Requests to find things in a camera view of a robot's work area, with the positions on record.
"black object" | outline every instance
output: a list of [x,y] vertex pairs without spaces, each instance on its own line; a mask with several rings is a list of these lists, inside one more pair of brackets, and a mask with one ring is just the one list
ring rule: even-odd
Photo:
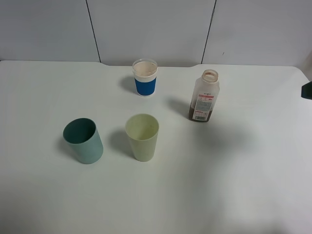
[[301,97],[312,100],[312,81],[302,86]]

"paper cup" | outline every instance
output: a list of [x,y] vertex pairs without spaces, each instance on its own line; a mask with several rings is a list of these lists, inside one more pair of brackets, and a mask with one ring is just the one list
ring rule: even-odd
[[96,124],[88,118],[71,121],[63,131],[63,138],[75,151],[77,160],[82,163],[94,163],[103,154],[103,144]]
[[140,96],[148,97],[155,91],[158,66],[152,59],[139,59],[132,65],[136,90]]
[[126,123],[126,133],[135,158],[140,162],[152,159],[155,152],[159,123],[148,114],[132,116]]

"white wall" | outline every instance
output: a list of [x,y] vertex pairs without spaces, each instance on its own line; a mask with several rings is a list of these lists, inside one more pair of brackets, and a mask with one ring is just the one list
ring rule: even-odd
[[301,67],[312,51],[312,0],[217,0],[203,63]]
[[85,0],[0,0],[0,60],[99,61]]
[[201,63],[215,0],[88,0],[101,61]]

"teal cup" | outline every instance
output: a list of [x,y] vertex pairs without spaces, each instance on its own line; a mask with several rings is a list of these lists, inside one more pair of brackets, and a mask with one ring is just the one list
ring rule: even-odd
[[82,163],[94,163],[103,154],[103,144],[96,124],[88,118],[71,121],[63,131],[63,138],[76,153],[77,160]]

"bottle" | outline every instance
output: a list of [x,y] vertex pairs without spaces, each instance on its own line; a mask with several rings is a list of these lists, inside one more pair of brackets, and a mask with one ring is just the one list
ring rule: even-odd
[[195,82],[189,119],[195,122],[208,122],[220,91],[218,72],[206,70]]

